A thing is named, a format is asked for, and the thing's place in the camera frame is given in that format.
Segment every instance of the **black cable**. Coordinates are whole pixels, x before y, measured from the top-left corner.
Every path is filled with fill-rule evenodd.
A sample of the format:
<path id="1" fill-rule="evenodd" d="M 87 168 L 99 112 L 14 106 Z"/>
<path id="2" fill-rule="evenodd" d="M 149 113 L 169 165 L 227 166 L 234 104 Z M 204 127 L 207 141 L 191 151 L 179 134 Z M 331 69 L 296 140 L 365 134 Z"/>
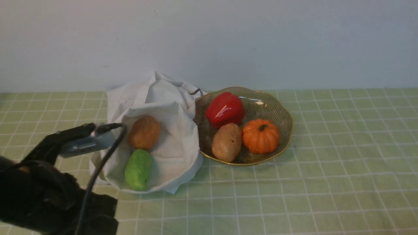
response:
<path id="1" fill-rule="evenodd" d="M 93 190 L 93 185 L 99 176 L 100 172 L 102 171 L 103 167 L 105 166 L 106 162 L 109 160 L 109 158 L 112 156 L 113 152 L 116 150 L 116 148 L 119 146 L 119 144 L 122 142 L 123 138 L 126 135 L 127 127 L 124 123 L 112 123 L 107 124 L 108 130 L 116 129 L 116 128 L 122 128 L 120 131 L 120 134 L 118 138 L 115 140 L 113 145 L 110 147 L 110 149 L 107 151 L 106 155 L 103 157 L 102 161 L 100 162 L 100 166 L 96 168 L 96 170 L 93 172 L 92 177 L 89 180 L 89 183 L 87 184 L 86 193 L 84 194 L 83 202 L 80 208 L 80 215 L 77 221 L 77 226 L 74 232 L 74 235 L 78 235 L 78 233 L 82 230 L 83 220 L 84 216 L 86 214 L 86 208 L 87 208 L 87 202 L 89 200 L 89 196 Z"/>

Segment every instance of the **white fabric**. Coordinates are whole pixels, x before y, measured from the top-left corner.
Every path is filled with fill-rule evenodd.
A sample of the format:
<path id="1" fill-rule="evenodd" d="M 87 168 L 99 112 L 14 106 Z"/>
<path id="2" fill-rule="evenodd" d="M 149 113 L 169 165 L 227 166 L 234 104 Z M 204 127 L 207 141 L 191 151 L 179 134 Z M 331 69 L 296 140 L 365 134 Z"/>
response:
<path id="1" fill-rule="evenodd" d="M 154 158 L 153 170 L 148 180 L 148 190 L 133 191 L 125 182 L 124 172 L 133 151 L 127 138 L 105 164 L 96 183 L 110 184 L 130 193 L 149 193 L 165 190 L 174 194 L 181 184 L 190 181 L 203 157 L 199 149 L 195 116 L 195 100 L 205 94 L 185 82 L 173 81 L 155 72 L 148 82 L 125 85 L 107 92 L 107 122 L 126 123 L 128 131 L 143 115 L 151 115 L 161 123 L 161 135 L 150 150 Z M 92 174 L 107 150 L 94 154 L 89 163 Z"/>

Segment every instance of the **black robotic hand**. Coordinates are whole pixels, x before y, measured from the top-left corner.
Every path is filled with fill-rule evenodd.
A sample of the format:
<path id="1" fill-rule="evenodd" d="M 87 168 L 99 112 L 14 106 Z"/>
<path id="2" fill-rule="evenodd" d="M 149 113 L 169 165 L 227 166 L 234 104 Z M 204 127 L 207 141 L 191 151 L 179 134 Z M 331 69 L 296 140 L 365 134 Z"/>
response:
<path id="1" fill-rule="evenodd" d="M 114 140 L 110 131 L 119 127 Z M 0 220 L 46 235 L 115 235 L 117 200 L 94 194 L 92 188 L 125 134 L 124 124 L 90 123 L 46 136 L 18 164 L 0 156 Z M 54 168 L 58 155 L 72 157 L 108 147 L 86 190 L 72 175 Z"/>

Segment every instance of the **glass bowl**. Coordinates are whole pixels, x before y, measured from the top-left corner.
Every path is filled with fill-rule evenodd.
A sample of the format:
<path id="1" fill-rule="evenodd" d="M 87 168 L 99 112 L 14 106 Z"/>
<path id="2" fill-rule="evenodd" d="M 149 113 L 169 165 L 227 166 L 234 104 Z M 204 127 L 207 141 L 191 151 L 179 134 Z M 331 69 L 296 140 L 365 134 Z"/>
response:
<path id="1" fill-rule="evenodd" d="M 214 157 L 212 153 L 213 136 L 218 131 L 209 124 L 206 118 L 206 109 L 212 100 L 223 92 L 237 95 L 246 111 L 244 120 L 239 125 L 243 129 L 246 124 L 254 119 L 265 119 L 276 125 L 280 132 L 280 142 L 276 150 L 266 154 L 251 153 L 244 145 L 233 162 L 225 162 Z M 234 166 L 252 166 L 274 157 L 277 157 L 289 146 L 293 134 L 292 115 L 272 95 L 264 92 L 253 91 L 243 87 L 228 87 L 218 92 L 209 93 L 196 101 L 196 116 L 194 118 L 199 130 L 200 152 L 210 159 Z"/>

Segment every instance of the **brown potato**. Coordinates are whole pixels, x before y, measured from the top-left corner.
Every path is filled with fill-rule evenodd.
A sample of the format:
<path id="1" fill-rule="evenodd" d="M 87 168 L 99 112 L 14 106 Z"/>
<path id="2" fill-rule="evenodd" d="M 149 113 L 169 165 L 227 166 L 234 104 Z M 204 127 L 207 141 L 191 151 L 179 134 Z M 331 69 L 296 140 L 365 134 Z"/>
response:
<path id="1" fill-rule="evenodd" d="M 241 151 L 242 130 L 234 123 L 222 126 L 212 141 L 212 153 L 219 160 L 232 162 Z"/>
<path id="2" fill-rule="evenodd" d="M 128 133 L 128 143 L 135 149 L 148 150 L 154 147 L 161 132 L 161 123 L 146 115 L 136 120 Z"/>

